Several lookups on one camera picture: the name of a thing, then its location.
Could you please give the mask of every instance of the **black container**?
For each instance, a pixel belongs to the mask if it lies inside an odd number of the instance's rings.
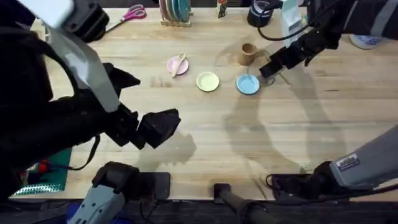
[[[262,10],[269,5],[268,1],[265,0],[253,0],[250,9],[249,9],[249,14],[248,14],[248,23],[254,27],[258,26],[258,20],[260,18]],[[274,10],[266,11],[262,16],[260,20],[260,27],[265,27],[268,25],[272,13],[274,13]]]

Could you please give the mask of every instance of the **wooden table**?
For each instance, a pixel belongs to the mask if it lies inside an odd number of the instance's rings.
[[[30,195],[40,198],[83,198],[97,170],[118,161],[145,172],[170,172],[171,196],[209,199],[214,183],[227,182],[244,198],[272,199],[263,186],[267,174],[312,172],[325,160],[343,156],[398,123],[398,45],[360,50],[347,36],[338,50],[326,50],[309,67],[282,72],[271,86],[254,96],[235,87],[244,73],[259,75],[266,58],[251,66],[236,63],[244,42],[273,53],[281,43],[261,39],[246,22],[248,9],[228,9],[217,19],[215,9],[193,9],[191,28],[160,25],[159,9],[147,9],[143,20],[128,22],[91,46],[103,62],[141,79],[123,90],[121,101],[140,115],[177,108],[182,122],[174,137],[154,150],[118,147],[107,136],[84,170],[69,172],[64,192]],[[107,10],[116,21],[125,9]],[[281,36],[280,11],[263,29]],[[186,75],[172,78],[166,61],[185,52]],[[72,89],[62,69],[48,62],[55,97]],[[199,73],[212,71],[221,85],[213,93],[200,91]],[[93,142],[74,147],[71,165],[84,164]],[[398,200],[396,193],[360,200]]]

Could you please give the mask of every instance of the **small plate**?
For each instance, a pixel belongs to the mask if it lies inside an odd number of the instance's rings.
[[[172,73],[179,61],[180,61],[179,56],[174,56],[170,58],[169,61],[167,62],[167,70],[170,73]],[[185,72],[187,72],[188,68],[189,68],[189,62],[187,59],[184,59],[184,61],[181,63],[180,67],[177,70],[177,75],[184,74]]]
[[[166,0],[166,7],[167,7],[167,12],[170,15],[170,21],[177,21],[177,18],[175,17],[175,14],[173,12],[173,2],[172,2],[172,0]]]
[[[197,86],[205,92],[215,91],[220,84],[220,79],[213,72],[203,72],[197,78]]]
[[[178,9],[178,0],[172,0],[172,9],[175,18],[181,22],[180,10]]]
[[[244,74],[236,80],[236,88],[245,95],[253,95],[259,91],[260,82],[254,75]]]
[[[170,21],[170,15],[169,12],[167,11],[167,0],[160,0],[159,1],[159,5],[160,5],[160,12],[162,13],[163,17]]]
[[[178,9],[180,13],[181,22],[188,22],[189,20],[189,1],[188,0],[177,0]]]

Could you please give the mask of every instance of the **blue plate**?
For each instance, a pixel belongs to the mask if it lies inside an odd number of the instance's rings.
[[[260,82],[254,75],[244,74],[236,80],[238,90],[246,95],[253,95],[260,89]]]
[[[175,18],[181,22],[181,16],[180,16],[180,12],[178,9],[178,0],[171,0],[172,1],[172,7],[173,7],[173,13]]]
[[[178,0],[178,9],[182,22],[188,22],[189,20],[189,0]]]

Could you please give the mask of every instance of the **gray arm cover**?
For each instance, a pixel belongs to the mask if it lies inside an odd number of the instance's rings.
[[[330,163],[336,181],[349,189],[372,189],[398,177],[398,126]]]
[[[336,0],[306,0],[308,20]],[[398,0],[343,0],[337,6],[341,13],[334,22],[334,33],[358,34],[398,39]]]
[[[89,189],[84,201],[68,224],[109,224],[123,209],[126,199],[123,193],[104,185]]]

